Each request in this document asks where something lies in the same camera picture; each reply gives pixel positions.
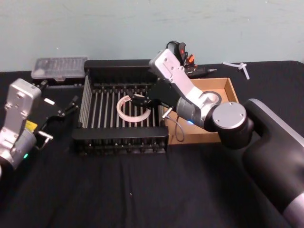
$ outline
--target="orange component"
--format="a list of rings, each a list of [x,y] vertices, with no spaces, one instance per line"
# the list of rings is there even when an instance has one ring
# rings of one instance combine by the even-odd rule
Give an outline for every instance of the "orange component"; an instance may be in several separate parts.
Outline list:
[[[194,55],[190,55],[190,56],[188,57],[188,62],[189,62],[189,63],[193,63],[193,62],[194,62]]]

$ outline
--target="clear plastic container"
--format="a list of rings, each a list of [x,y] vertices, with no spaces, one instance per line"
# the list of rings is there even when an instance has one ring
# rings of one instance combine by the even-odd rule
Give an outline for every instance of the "clear plastic container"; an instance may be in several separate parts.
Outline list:
[[[33,79],[54,79],[63,82],[66,78],[85,77],[84,64],[87,57],[39,58],[31,73]]]

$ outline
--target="wire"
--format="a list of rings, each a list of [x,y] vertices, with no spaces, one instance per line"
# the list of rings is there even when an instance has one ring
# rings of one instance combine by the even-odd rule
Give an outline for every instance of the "wire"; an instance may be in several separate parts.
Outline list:
[[[175,138],[176,138],[176,140],[177,141],[179,141],[180,143],[181,142],[183,142],[184,140],[185,140],[185,132],[184,132],[184,130],[183,130],[183,128],[182,128],[182,126],[179,124],[179,116],[177,116],[177,118],[176,118],[176,120],[174,120],[174,119],[171,119],[171,117],[169,117],[169,116],[166,116],[166,118],[168,119],[168,120],[171,120],[171,121],[173,121],[174,123],[175,123],[175,130],[174,130],[174,134],[175,134]],[[180,130],[181,130],[181,133],[182,133],[182,139],[181,140],[179,140],[178,138],[177,138],[177,126],[179,126],[180,127]]]

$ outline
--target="white plastic piece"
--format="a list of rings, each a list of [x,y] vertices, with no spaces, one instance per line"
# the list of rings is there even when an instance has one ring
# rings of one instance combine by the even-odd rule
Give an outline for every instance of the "white plastic piece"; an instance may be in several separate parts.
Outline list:
[[[246,63],[232,64],[232,63],[223,62],[223,64],[227,65],[227,66],[237,67],[239,70],[243,69],[247,80],[250,79],[249,74],[248,74],[247,69],[246,69],[246,66],[247,66]]]
[[[50,105],[54,105],[55,104],[55,101],[52,101],[52,100],[50,100],[48,98],[45,98],[44,101],[47,102],[47,103],[49,103]]]
[[[118,113],[119,117],[122,118],[123,120],[125,120],[127,122],[131,122],[131,123],[137,123],[137,122],[141,122],[141,121],[147,119],[151,113],[150,109],[147,109],[147,111],[144,114],[139,115],[139,116],[129,116],[122,112],[121,107],[123,106],[123,104],[125,104],[126,102],[128,102],[130,100],[131,100],[131,98],[129,96],[124,96],[117,102],[116,109],[117,109],[117,113]]]

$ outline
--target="light blue wall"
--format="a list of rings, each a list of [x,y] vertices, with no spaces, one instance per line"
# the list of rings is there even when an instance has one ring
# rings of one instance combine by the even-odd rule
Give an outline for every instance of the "light blue wall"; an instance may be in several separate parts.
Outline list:
[[[198,64],[304,61],[304,0],[0,2],[0,71],[38,57],[153,58],[172,39]]]

